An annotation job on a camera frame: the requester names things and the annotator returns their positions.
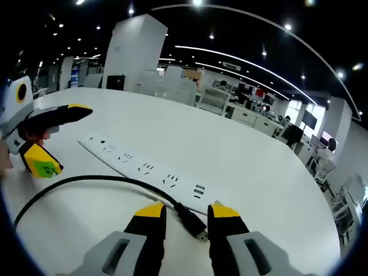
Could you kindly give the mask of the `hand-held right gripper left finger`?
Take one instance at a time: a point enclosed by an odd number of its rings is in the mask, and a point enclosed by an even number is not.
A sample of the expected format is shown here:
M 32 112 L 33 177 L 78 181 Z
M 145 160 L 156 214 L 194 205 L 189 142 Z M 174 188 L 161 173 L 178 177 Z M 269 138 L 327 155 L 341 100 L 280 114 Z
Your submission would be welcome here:
M 115 231 L 91 247 L 69 275 L 159 275 L 166 217 L 163 202 L 138 210 L 124 231 Z

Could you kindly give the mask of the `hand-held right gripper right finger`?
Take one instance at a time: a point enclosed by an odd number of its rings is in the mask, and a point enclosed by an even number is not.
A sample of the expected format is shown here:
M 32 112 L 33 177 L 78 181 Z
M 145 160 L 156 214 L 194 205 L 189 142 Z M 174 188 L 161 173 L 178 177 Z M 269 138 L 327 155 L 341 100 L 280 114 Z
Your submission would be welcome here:
M 290 274 L 287 253 L 218 201 L 208 206 L 208 236 L 214 275 Z

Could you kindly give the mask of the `person's left hand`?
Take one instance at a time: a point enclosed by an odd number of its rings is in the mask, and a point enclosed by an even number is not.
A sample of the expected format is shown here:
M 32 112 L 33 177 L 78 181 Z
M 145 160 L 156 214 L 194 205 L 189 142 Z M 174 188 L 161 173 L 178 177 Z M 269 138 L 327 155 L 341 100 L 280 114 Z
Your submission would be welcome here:
M 1 139 L 1 142 L 0 142 L 0 175 L 1 175 L 1 178 L 4 176 L 6 170 L 9 170 L 12 168 L 13 168 L 13 164 L 9 158 L 8 147 L 4 139 Z

